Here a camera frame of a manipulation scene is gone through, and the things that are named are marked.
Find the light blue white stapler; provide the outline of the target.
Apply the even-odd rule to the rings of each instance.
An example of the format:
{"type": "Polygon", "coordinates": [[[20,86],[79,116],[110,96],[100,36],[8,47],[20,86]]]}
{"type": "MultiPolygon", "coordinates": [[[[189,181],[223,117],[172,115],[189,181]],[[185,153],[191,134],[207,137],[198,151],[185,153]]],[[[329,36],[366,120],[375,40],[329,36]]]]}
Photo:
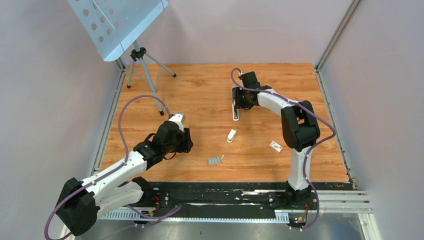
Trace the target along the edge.
{"type": "Polygon", "coordinates": [[[231,95],[232,95],[232,119],[234,121],[238,121],[239,118],[239,109],[237,108],[237,90],[238,87],[233,86],[231,88],[231,95]]]}

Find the white staple tray with staples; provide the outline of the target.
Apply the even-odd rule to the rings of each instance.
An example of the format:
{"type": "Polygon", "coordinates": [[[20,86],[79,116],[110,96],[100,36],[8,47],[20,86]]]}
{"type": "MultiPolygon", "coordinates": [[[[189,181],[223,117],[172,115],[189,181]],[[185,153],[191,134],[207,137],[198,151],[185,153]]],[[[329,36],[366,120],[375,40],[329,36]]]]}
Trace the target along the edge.
{"type": "Polygon", "coordinates": [[[222,158],[220,156],[216,156],[216,157],[211,157],[207,159],[207,164],[209,166],[211,165],[216,165],[216,164],[220,164],[222,162],[222,158]]]}

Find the white stapler tray piece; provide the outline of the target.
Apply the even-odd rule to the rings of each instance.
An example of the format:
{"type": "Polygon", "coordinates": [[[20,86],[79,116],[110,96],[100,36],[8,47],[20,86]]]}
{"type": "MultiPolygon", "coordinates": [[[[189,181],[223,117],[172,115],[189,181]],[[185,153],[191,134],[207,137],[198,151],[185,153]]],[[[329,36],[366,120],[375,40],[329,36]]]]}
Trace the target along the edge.
{"type": "Polygon", "coordinates": [[[229,131],[228,135],[227,135],[226,141],[228,143],[231,143],[234,140],[234,138],[236,137],[236,134],[237,134],[237,130],[231,129],[229,131]]]}

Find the small white staple box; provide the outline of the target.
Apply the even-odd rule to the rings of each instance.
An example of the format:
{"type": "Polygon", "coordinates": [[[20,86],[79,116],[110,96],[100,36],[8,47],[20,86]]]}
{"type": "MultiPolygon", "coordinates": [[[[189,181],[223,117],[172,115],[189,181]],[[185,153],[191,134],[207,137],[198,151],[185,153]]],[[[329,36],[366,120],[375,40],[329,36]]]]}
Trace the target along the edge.
{"type": "Polygon", "coordinates": [[[282,149],[283,149],[283,147],[280,144],[278,144],[277,142],[275,142],[275,141],[272,141],[269,144],[269,147],[272,148],[277,153],[280,153],[282,151],[282,149]]]}

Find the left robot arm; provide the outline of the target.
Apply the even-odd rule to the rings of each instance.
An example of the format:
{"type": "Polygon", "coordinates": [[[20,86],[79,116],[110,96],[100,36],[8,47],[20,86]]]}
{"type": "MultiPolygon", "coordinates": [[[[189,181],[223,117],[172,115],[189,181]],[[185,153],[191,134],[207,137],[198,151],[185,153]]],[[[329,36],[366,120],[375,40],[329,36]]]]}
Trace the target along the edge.
{"type": "Polygon", "coordinates": [[[193,147],[190,130],[183,126],[184,115],[174,114],[155,134],[138,143],[128,156],[83,180],[71,178],[59,195],[56,215],[74,236],[86,233],[105,214],[138,203],[153,201],[148,182],[138,174],[160,163],[170,153],[189,153],[193,147]]]}

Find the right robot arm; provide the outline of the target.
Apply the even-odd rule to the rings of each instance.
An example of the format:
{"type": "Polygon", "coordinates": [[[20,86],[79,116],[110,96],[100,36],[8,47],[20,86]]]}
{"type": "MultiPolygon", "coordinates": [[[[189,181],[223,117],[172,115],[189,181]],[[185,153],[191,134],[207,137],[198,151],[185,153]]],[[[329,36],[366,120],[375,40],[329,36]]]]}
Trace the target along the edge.
{"type": "Polygon", "coordinates": [[[250,110],[258,106],[266,108],[281,118],[282,136],[290,149],[290,173],[285,191],[286,204],[298,209],[311,194],[310,163],[313,146],[321,132],[314,116],[312,104],[296,101],[279,95],[268,85],[261,85],[255,72],[242,73],[241,84],[232,87],[232,118],[240,119],[239,110],[250,110]]]}

